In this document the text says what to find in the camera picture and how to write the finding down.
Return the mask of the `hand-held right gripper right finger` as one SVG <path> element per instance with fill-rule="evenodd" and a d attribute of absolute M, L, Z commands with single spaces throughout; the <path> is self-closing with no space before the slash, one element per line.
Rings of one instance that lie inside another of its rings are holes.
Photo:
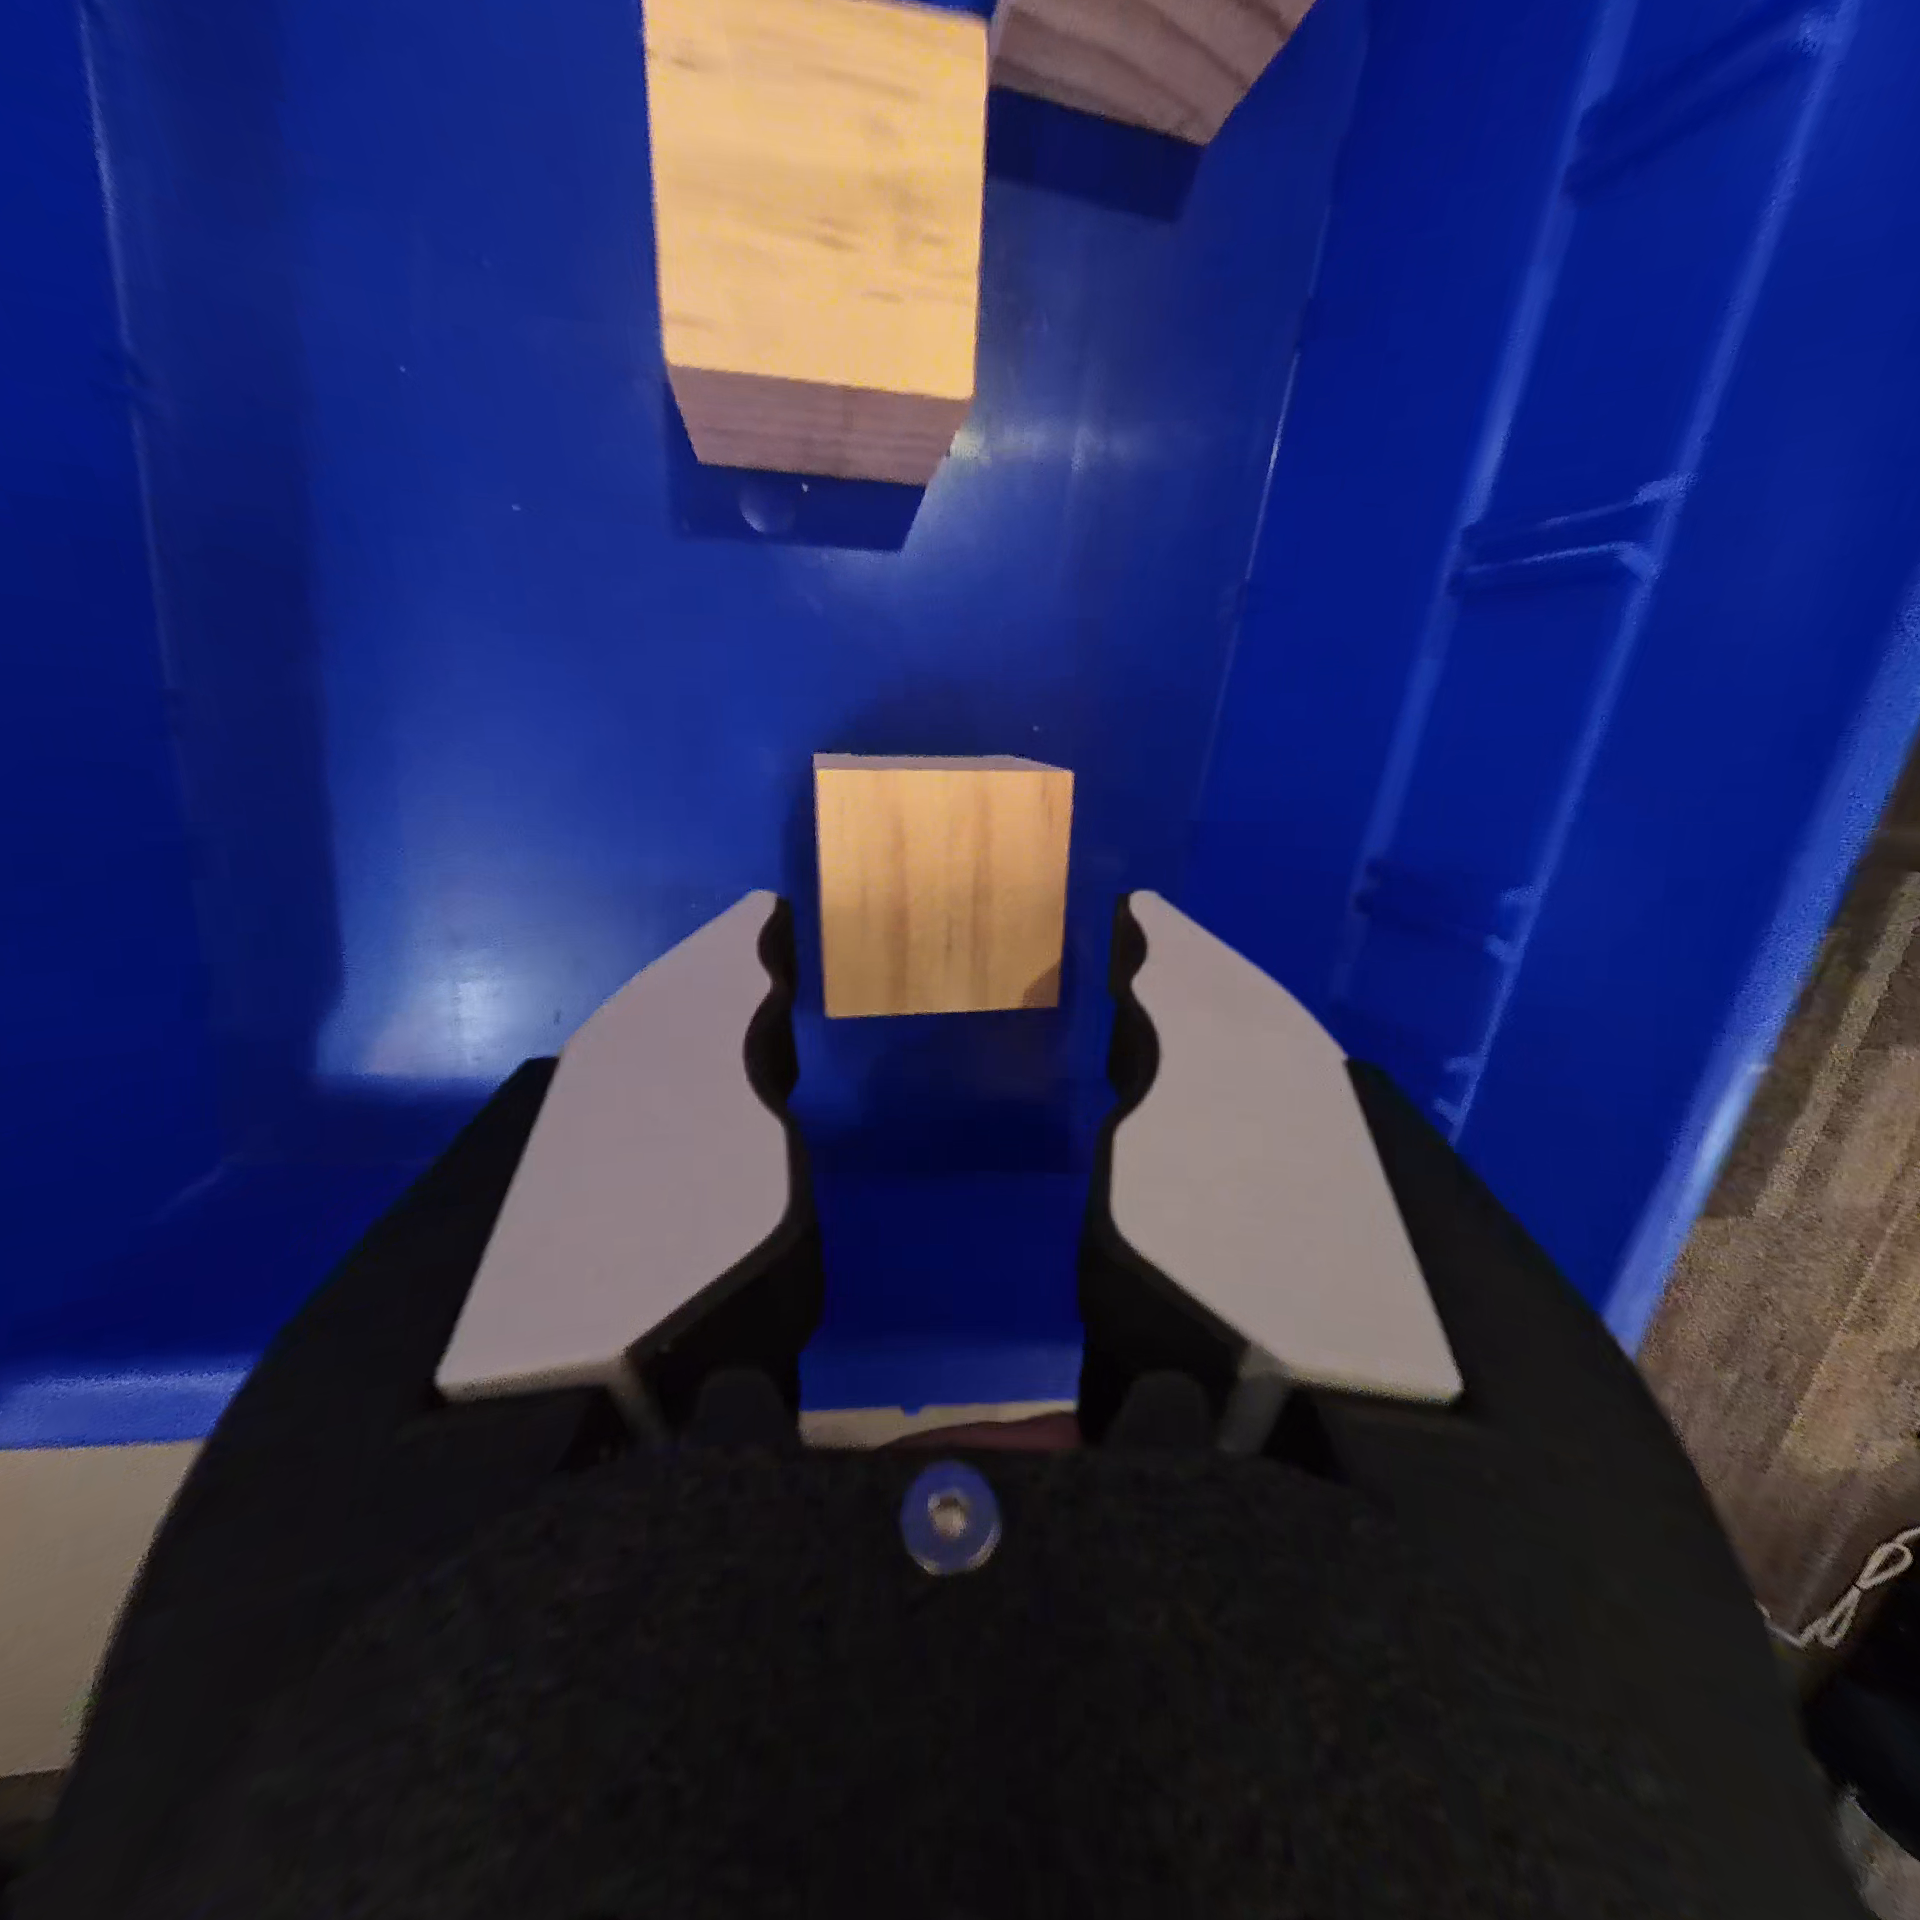
<path fill-rule="evenodd" d="M 1075 1418 L 1104 1443 L 1185 1378 L 1223 1452 L 1298 1393 L 1453 1407 L 1464 1373 L 1357 1072 L 1321 1020 L 1159 893 L 1110 938 L 1114 1109 L 1075 1256 Z"/>

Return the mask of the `grey desk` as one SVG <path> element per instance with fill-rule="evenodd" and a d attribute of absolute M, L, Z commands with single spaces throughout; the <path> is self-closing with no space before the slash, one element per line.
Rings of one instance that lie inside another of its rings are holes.
<path fill-rule="evenodd" d="M 150 1668 L 190 1735 L 308 1670 L 386 1589 L 632 1443 L 606 1390 L 239 1393 L 205 1443 L 5 1450 L 5 1774 L 59 1773 Z"/>

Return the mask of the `blue plastic bin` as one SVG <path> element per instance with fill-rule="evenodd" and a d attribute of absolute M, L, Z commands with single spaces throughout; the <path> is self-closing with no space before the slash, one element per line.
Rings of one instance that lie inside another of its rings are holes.
<path fill-rule="evenodd" d="M 5 4 L 5 1448 L 209 1437 L 750 888 L 809 1404 L 1068 1390 L 1136 888 L 1637 1346 L 1916 730 L 1916 4 L 993 86 L 922 490 L 696 465 L 646 133 L 640 4 Z M 813 753 L 1075 775 L 1058 1006 L 824 1013 Z"/>

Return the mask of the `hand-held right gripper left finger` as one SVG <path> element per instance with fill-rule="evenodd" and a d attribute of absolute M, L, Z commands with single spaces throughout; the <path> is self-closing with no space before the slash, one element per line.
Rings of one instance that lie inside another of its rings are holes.
<path fill-rule="evenodd" d="M 796 1422 L 826 1279 L 794 999 L 794 906 L 747 893 L 564 1043 L 441 1399 L 594 1386 L 673 1434 L 709 1378 L 757 1373 Z"/>

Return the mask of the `wooden cube blue tape stripe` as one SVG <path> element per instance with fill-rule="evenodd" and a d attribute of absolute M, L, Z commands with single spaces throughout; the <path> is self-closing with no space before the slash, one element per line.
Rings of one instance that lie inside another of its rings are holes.
<path fill-rule="evenodd" d="M 1075 775 L 813 753 L 824 1013 L 1041 1013 L 1065 971 Z"/>
<path fill-rule="evenodd" d="M 990 82 L 1207 146 L 1313 4 L 997 4 Z"/>
<path fill-rule="evenodd" d="M 706 469 L 929 489 L 977 398 L 988 21 L 644 4 L 660 361 Z"/>

